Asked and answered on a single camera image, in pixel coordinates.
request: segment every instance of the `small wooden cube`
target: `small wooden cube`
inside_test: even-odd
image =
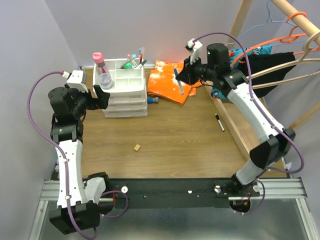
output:
[[[135,150],[136,152],[138,152],[139,151],[139,149],[140,149],[140,145],[139,144],[137,144],[137,145],[135,145],[135,147],[133,148],[133,150]]]

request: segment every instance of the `pink bottle cap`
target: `pink bottle cap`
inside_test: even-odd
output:
[[[102,55],[101,52],[94,52],[92,54],[92,58],[96,64],[100,64],[104,61],[104,56]]]

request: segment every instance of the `black cloth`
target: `black cloth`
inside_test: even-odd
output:
[[[277,65],[285,64],[296,60],[293,52],[280,52],[275,54],[260,55],[251,54],[248,56],[248,58],[250,63],[251,74],[255,74],[260,71],[275,67]],[[285,78],[286,74],[295,66],[296,65],[288,66],[286,68],[279,69],[277,71],[273,71],[268,74],[256,77],[252,79],[252,85],[254,86],[281,81]],[[248,76],[248,68],[246,63],[239,63],[237,69],[239,69],[246,77]],[[253,91],[258,98],[262,98],[275,87],[276,86],[269,86],[265,88],[254,89]]]

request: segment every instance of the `orange cloth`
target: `orange cloth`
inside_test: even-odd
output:
[[[188,96],[196,95],[196,87],[201,86],[200,82],[197,82],[193,86],[190,86],[184,82],[181,82],[184,94],[180,92],[178,82],[174,73],[174,68],[178,73],[184,67],[183,62],[169,63],[164,61],[156,61],[155,69],[150,72],[150,77],[147,86],[147,93],[149,95],[156,95],[179,104],[184,104]]]

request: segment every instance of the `beige hanger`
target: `beige hanger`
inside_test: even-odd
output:
[[[311,52],[311,50],[313,49],[312,47],[310,47],[310,43],[317,38],[318,36],[320,36],[320,32],[317,32],[313,35],[311,35],[303,44],[302,50],[304,51],[304,54],[302,55],[302,57],[300,59],[294,60],[294,61],[290,61],[290,62],[286,62],[283,64],[280,64],[278,66],[274,66],[274,67],[270,67],[266,70],[257,72],[255,74],[251,75],[251,78],[258,78],[260,76],[263,76],[265,74],[268,73],[272,73],[274,71],[280,70],[280,69],[284,69],[290,66],[294,66],[294,65],[298,65],[298,64],[307,64],[307,63],[320,63],[320,58],[307,58],[305,59],[305,57]],[[292,81],[296,81],[296,80],[300,80],[300,79],[304,79],[304,78],[308,78],[308,77],[312,77],[314,75],[320,74],[320,71],[316,71],[314,73],[311,74],[306,74],[303,76],[298,76],[298,77],[294,77],[294,78],[290,78],[290,79],[286,79],[286,80],[282,80],[282,81],[275,81],[275,82],[270,82],[270,83],[264,83],[264,84],[259,84],[259,85],[254,85],[252,86],[253,89],[262,89],[262,88],[266,88],[266,87],[271,87],[271,86],[276,86],[276,85],[280,85],[280,84],[285,84],[288,82],[292,82]]]

